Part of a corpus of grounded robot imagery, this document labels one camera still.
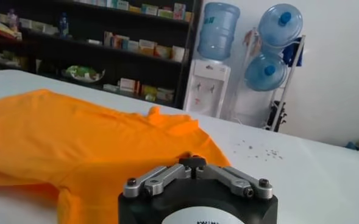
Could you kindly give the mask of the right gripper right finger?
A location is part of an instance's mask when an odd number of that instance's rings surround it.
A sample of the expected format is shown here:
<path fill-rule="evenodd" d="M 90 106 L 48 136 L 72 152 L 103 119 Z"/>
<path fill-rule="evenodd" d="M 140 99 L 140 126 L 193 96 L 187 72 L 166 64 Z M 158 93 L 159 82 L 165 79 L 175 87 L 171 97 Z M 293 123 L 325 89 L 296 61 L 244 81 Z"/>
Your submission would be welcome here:
<path fill-rule="evenodd" d="M 193 156 L 193 182 L 193 190 L 199 195 L 259 200 L 273 198 L 269 180 L 256 179 L 234 167 L 208 164 L 198 155 Z"/>

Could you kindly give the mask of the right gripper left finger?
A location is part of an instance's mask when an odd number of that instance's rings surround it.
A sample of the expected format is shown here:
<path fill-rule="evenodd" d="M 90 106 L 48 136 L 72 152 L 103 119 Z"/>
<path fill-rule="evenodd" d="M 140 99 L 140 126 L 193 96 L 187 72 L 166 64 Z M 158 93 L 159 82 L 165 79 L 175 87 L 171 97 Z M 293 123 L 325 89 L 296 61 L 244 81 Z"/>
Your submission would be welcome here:
<path fill-rule="evenodd" d="M 176 179 L 191 178 L 190 166 L 193 156 L 179 159 L 172 166 L 157 166 L 139 177 L 129 178 L 123 187 L 123 196 L 137 198 L 141 195 L 154 197 L 163 193 L 165 187 Z"/>

